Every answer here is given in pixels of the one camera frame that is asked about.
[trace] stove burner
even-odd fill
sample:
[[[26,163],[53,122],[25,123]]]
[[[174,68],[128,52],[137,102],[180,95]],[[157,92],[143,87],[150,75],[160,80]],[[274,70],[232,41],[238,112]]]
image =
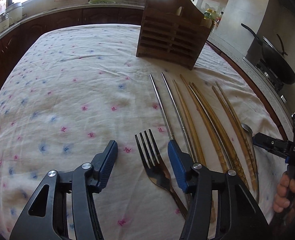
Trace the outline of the stove burner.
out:
[[[260,59],[256,67],[263,73],[277,93],[283,88],[284,83],[273,73],[263,59]]]

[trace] human hand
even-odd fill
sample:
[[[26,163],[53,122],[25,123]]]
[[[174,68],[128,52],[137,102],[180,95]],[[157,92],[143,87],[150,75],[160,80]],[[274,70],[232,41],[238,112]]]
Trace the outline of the human hand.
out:
[[[280,183],[277,186],[277,193],[274,197],[273,209],[277,213],[281,213],[285,208],[290,205],[290,201],[286,198],[286,191],[290,186],[290,190],[295,193],[295,180],[291,179],[284,173],[281,177]],[[286,222],[290,223],[295,216],[295,198],[293,205],[288,213]]]

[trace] wooden chopstick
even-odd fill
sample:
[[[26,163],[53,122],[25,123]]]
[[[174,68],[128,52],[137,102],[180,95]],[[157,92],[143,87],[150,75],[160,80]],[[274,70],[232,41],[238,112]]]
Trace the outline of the wooden chopstick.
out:
[[[186,118],[186,120],[188,122],[188,126],[189,126],[189,129],[190,129],[191,135],[192,135],[193,144],[194,144],[195,150],[197,152],[198,161],[202,165],[206,166],[206,160],[204,158],[204,154],[203,154],[203,151],[202,151],[200,140],[199,140],[197,131],[195,129],[193,120],[191,118],[189,109],[186,106],[186,103],[185,103],[185,101],[184,101],[184,99],[182,97],[180,89],[179,89],[177,83],[175,82],[175,80],[173,80],[173,84],[174,84],[175,90],[176,90],[176,92],[177,92],[177,94],[179,96],[179,100],[180,100],[180,103],[182,105],[185,118]],[[215,222],[215,209],[214,209],[214,201],[213,201],[213,198],[212,198],[210,223],[214,223],[214,222]]]
[[[228,105],[228,107],[229,107],[229,109],[230,109],[230,111],[231,111],[231,114],[232,114],[233,118],[235,119],[235,121],[236,121],[236,123],[237,123],[238,129],[239,129],[239,131],[240,131],[240,133],[241,133],[241,135],[242,135],[242,138],[243,138],[243,140],[244,140],[244,142],[245,142],[245,144],[246,144],[247,150],[248,150],[248,152],[250,153],[249,155],[250,155],[250,160],[251,160],[251,163],[252,163],[252,166],[253,166],[253,170],[254,170],[254,172],[257,174],[257,172],[258,172],[258,167],[257,167],[256,160],[255,160],[255,158],[254,158],[254,156],[253,156],[254,153],[252,153],[252,151],[251,151],[251,148],[250,148],[249,142],[248,142],[247,137],[246,137],[246,135],[245,135],[245,133],[244,133],[244,130],[243,130],[243,128],[242,128],[242,125],[241,125],[240,119],[238,118],[238,116],[237,116],[237,114],[236,114],[236,112],[235,112],[235,110],[234,110],[232,104],[230,103],[230,100],[229,100],[229,99],[227,98],[227,96],[225,95],[223,89],[220,87],[220,85],[219,85],[217,82],[216,82],[216,85],[218,86],[218,88],[219,88],[219,90],[220,90],[222,96],[224,97],[224,99],[225,99],[225,101],[226,101],[226,103],[227,103],[227,105]]]
[[[238,126],[237,126],[237,123],[236,123],[236,120],[233,118],[232,116],[232,113],[230,112],[230,110],[228,109],[228,107],[226,106],[225,102],[223,101],[223,98],[221,97],[221,95],[219,94],[219,92],[216,90],[216,88],[214,86],[212,86],[212,89],[214,91],[214,93],[216,94],[218,100],[220,101],[225,113],[227,114],[231,124],[232,124],[232,127],[238,137],[238,140],[239,140],[239,143],[241,145],[241,149],[243,151],[243,154],[244,154],[244,157],[246,159],[246,164],[248,166],[248,169],[249,169],[249,173],[250,173],[250,177],[251,177],[251,184],[252,184],[252,188],[254,191],[256,191],[257,187],[256,187],[256,179],[255,179],[255,174],[254,174],[254,170],[253,170],[253,166],[252,166],[252,163],[251,163],[251,160],[250,160],[250,157],[249,157],[249,153],[247,151],[247,148],[246,148],[246,144],[243,140],[243,137],[241,136],[241,133],[238,129]]]
[[[223,143],[225,144],[225,148],[228,151],[227,153],[230,155],[230,158],[231,158],[231,160],[233,162],[233,166],[234,166],[234,169],[235,169],[236,173],[239,175],[239,177],[244,182],[244,184],[247,186],[247,188],[249,188],[249,184],[248,184],[248,182],[246,180],[246,176],[244,174],[244,171],[243,171],[242,165],[240,163],[240,160],[239,160],[239,158],[237,156],[237,153],[235,152],[233,144],[231,143],[230,138],[229,138],[227,132],[225,131],[223,125],[221,124],[221,122],[218,119],[217,115],[213,111],[212,107],[209,105],[208,101],[201,94],[200,90],[198,90],[197,86],[194,83],[192,83],[191,87],[193,87],[195,89],[196,95],[201,100],[204,108],[206,109],[206,111],[209,113],[211,119],[213,120],[214,125],[216,126],[216,128],[218,130],[218,133],[219,133],[220,137],[222,138]]]
[[[211,138],[211,141],[213,143],[213,146],[214,146],[214,149],[218,155],[218,158],[219,158],[219,161],[220,161],[220,164],[221,164],[221,168],[222,168],[222,171],[224,173],[226,173],[229,169],[227,167],[227,164],[225,162],[225,159],[224,159],[224,156],[222,154],[222,149],[220,147],[220,144],[219,144],[219,139],[218,139],[218,135],[215,133],[215,129],[214,127],[212,126],[210,120],[208,119],[204,109],[201,107],[201,105],[199,104],[196,96],[193,94],[192,90],[190,89],[189,85],[187,84],[186,80],[184,79],[184,77],[182,75],[180,75],[184,85],[186,86],[190,96],[192,97],[193,99],[193,102],[199,112],[199,114],[201,115],[202,117],[202,120],[206,126],[206,129],[210,135],[210,138]]]

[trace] green bowl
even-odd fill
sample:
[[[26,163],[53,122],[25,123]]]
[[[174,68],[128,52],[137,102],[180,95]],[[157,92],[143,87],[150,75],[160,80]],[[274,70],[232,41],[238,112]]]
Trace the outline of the green bowl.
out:
[[[112,0],[92,0],[92,1],[89,1],[89,4],[96,4],[96,3],[116,3],[116,2],[112,1]]]

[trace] rice cooker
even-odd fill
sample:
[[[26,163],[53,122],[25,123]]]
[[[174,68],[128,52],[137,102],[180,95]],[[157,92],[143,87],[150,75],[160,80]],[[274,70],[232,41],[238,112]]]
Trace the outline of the rice cooker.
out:
[[[17,2],[13,3],[10,6],[8,6],[5,10],[5,13],[9,14],[9,25],[12,25],[23,18],[23,6],[22,3]]]

